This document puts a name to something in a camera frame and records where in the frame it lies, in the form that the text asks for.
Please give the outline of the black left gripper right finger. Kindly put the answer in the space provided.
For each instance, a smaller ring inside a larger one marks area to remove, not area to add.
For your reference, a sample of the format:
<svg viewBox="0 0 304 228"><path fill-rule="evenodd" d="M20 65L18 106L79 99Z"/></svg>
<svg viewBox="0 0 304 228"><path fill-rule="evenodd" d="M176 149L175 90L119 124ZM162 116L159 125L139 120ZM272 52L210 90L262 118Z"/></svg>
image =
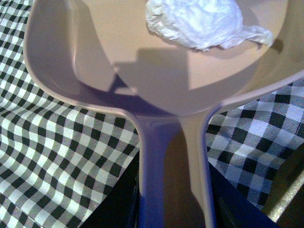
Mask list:
<svg viewBox="0 0 304 228"><path fill-rule="evenodd" d="M209 166L218 228L277 228L212 165Z"/></svg>

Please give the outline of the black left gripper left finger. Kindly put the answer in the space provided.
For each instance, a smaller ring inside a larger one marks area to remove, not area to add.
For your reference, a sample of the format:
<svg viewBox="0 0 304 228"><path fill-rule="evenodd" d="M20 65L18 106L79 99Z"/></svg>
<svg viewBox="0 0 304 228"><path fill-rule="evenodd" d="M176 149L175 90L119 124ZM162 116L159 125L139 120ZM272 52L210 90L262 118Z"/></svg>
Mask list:
<svg viewBox="0 0 304 228"><path fill-rule="evenodd" d="M83 228L136 228L139 204L139 154Z"/></svg>

